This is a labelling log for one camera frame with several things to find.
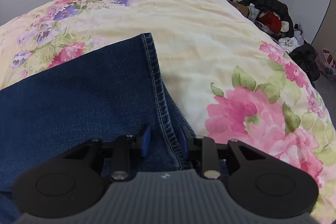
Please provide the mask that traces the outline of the blue denim jeans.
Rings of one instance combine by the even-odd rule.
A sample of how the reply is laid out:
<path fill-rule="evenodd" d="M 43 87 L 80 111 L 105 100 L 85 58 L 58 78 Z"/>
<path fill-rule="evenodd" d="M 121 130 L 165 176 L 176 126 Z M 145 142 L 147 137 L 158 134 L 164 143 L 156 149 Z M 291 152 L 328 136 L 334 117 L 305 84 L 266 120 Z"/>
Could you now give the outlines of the blue denim jeans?
<path fill-rule="evenodd" d="M 184 158 L 182 126 L 149 33 L 3 89 L 1 223 L 220 223 L 226 190 Z"/>

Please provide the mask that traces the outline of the floral yellow bed quilt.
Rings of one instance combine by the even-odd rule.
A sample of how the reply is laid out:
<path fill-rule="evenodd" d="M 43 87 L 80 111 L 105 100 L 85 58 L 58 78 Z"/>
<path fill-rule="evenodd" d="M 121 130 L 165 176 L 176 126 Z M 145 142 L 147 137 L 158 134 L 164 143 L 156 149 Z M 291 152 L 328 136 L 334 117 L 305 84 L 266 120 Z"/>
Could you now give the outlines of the floral yellow bed quilt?
<path fill-rule="evenodd" d="M 199 135 L 244 141 L 317 182 L 312 215 L 335 220 L 335 128 L 321 95 L 226 0 L 54 0 L 1 26 L 1 88 L 144 32 Z"/>

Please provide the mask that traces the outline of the white crumpled clothes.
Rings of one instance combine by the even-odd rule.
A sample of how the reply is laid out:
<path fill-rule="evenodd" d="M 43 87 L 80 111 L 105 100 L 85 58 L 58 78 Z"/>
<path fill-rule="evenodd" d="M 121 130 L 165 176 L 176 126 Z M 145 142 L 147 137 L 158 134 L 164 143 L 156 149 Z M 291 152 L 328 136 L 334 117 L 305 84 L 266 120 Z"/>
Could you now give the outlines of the white crumpled clothes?
<path fill-rule="evenodd" d="M 278 45 L 287 54 L 290 54 L 296 48 L 303 46 L 303 44 L 304 38 L 301 35 L 301 31 L 295 31 L 292 38 L 285 37 L 278 40 Z"/>

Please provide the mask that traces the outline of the brown cardboard box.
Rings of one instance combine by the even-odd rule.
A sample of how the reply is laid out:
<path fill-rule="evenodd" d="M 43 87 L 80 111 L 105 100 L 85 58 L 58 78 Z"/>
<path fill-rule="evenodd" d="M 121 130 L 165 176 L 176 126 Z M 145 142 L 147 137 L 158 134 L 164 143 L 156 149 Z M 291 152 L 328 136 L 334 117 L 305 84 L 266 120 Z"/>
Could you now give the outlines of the brown cardboard box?
<path fill-rule="evenodd" d="M 240 13 L 248 18 L 249 8 L 237 2 L 236 0 L 227 0 L 232 6 L 234 6 Z"/>

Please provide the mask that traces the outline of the black garment on floor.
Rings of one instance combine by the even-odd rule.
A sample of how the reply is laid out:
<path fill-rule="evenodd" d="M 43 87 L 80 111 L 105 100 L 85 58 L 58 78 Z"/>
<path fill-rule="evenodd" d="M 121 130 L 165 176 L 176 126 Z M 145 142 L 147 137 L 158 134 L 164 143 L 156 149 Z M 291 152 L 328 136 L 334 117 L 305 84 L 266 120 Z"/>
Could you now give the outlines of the black garment on floor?
<path fill-rule="evenodd" d="M 289 56 L 307 74 L 311 83 L 319 79 L 320 72 L 315 61 L 317 54 L 309 43 L 295 48 Z"/>

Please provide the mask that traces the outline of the red garment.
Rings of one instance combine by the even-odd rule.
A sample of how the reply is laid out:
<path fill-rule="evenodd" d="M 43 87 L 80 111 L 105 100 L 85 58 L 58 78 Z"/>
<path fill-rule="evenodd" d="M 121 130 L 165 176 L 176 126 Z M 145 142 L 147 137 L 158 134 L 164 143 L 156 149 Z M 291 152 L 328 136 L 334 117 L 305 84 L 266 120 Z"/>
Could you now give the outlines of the red garment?
<path fill-rule="evenodd" d="M 281 31 L 282 22 L 273 11 L 268 11 L 264 15 L 259 16 L 259 22 L 267 26 L 272 32 L 276 34 Z"/>

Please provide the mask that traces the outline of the black jacket clothes pile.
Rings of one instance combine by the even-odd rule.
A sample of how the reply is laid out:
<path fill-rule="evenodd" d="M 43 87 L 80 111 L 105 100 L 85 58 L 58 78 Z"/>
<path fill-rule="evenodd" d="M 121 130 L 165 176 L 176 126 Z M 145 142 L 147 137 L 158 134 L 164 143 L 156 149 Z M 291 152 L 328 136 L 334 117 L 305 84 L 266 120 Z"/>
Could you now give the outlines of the black jacket clothes pile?
<path fill-rule="evenodd" d="M 253 4 L 256 9 L 261 12 L 273 11 L 277 15 L 280 16 L 282 21 L 286 21 L 289 23 L 289 31 L 286 33 L 287 35 L 293 37 L 294 36 L 294 25 L 293 21 L 289 15 L 288 6 L 278 0 L 242 0 L 238 1 L 239 4 L 244 6 L 249 6 Z"/>

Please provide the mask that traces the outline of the pink patterned bag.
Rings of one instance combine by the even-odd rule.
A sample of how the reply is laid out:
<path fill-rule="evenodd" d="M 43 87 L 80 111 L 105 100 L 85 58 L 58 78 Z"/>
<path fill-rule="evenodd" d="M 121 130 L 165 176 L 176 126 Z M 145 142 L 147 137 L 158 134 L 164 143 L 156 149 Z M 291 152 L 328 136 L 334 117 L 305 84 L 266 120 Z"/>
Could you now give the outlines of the pink patterned bag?
<path fill-rule="evenodd" d="M 317 56 L 316 63 L 319 71 L 329 80 L 335 81 L 335 52 L 324 48 Z"/>

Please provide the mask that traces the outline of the beige wardrobe cabinet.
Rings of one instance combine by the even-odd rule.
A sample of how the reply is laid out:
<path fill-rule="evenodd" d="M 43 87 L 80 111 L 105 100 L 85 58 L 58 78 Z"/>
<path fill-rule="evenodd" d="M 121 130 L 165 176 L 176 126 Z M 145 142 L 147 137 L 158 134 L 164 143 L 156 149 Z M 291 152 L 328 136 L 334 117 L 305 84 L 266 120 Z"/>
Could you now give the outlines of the beige wardrobe cabinet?
<path fill-rule="evenodd" d="M 312 46 L 320 53 L 323 49 L 335 51 L 336 38 L 336 0 L 330 0 L 321 25 L 313 39 Z"/>

